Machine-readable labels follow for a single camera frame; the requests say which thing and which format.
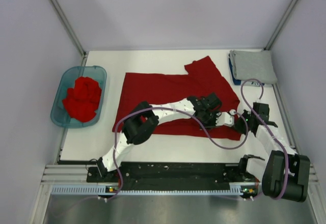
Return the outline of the dark red t-shirt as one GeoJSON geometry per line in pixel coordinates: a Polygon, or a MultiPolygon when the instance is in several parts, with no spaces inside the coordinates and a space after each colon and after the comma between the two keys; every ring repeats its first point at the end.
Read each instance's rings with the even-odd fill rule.
{"type": "MultiPolygon", "coordinates": [[[[189,96],[206,97],[215,93],[222,102],[221,111],[238,108],[238,96],[209,56],[184,65],[184,69],[187,72],[185,75],[126,73],[112,132],[115,131],[118,121],[142,101],[149,104],[166,104],[189,96]]],[[[227,126],[210,129],[208,132],[213,138],[234,141],[240,139],[240,134],[227,126]]],[[[193,119],[163,123],[158,125],[154,134],[206,137],[193,119]]]]}

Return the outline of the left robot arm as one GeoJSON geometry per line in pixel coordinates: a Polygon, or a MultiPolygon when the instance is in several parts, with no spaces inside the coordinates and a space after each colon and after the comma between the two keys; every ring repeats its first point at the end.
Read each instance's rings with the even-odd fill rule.
{"type": "Polygon", "coordinates": [[[232,122],[227,113],[219,111],[220,105],[214,93],[201,98],[190,96],[167,104],[141,102],[116,124],[113,147],[97,161],[98,176],[106,182],[113,180],[125,155],[133,146],[147,141],[158,125],[193,118],[202,128],[211,129],[232,122]]]}

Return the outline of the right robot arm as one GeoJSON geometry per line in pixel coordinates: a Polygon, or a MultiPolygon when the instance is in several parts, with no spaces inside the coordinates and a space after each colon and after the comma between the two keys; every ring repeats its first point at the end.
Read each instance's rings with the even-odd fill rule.
{"type": "Polygon", "coordinates": [[[244,111],[233,128],[242,134],[252,132],[263,145],[268,159],[247,154],[239,161],[238,176],[244,181],[256,177],[262,192],[271,198],[304,202],[308,194],[310,159],[290,148],[280,135],[278,126],[269,120],[269,105],[253,103],[253,111],[244,111]]]}

